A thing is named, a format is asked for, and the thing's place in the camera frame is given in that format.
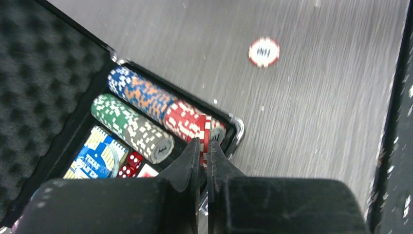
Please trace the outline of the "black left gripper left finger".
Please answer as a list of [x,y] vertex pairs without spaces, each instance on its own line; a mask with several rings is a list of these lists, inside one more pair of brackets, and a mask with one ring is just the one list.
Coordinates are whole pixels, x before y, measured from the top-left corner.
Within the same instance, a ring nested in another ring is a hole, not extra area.
[[15,233],[196,234],[199,156],[195,138],[155,177],[49,180]]

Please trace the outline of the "black poker set case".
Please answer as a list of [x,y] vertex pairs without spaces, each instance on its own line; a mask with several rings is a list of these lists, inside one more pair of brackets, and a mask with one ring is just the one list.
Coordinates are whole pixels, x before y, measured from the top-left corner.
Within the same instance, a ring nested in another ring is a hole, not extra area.
[[231,157],[244,123],[115,51],[45,0],[0,3],[0,225],[11,227],[39,186],[64,175],[98,124],[95,97],[124,65],[225,126]]

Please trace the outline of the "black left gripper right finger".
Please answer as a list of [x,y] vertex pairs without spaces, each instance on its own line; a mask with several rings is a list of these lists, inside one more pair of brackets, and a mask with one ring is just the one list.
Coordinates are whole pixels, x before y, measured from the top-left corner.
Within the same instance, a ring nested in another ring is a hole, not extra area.
[[359,204],[341,181],[248,177],[211,141],[207,158],[211,234],[367,234]]

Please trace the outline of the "blue playing card deck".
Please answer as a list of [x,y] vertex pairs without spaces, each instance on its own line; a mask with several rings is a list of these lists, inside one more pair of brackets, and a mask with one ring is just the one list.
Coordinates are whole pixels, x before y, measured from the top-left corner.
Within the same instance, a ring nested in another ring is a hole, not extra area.
[[94,126],[64,179],[117,177],[129,149],[100,126]]

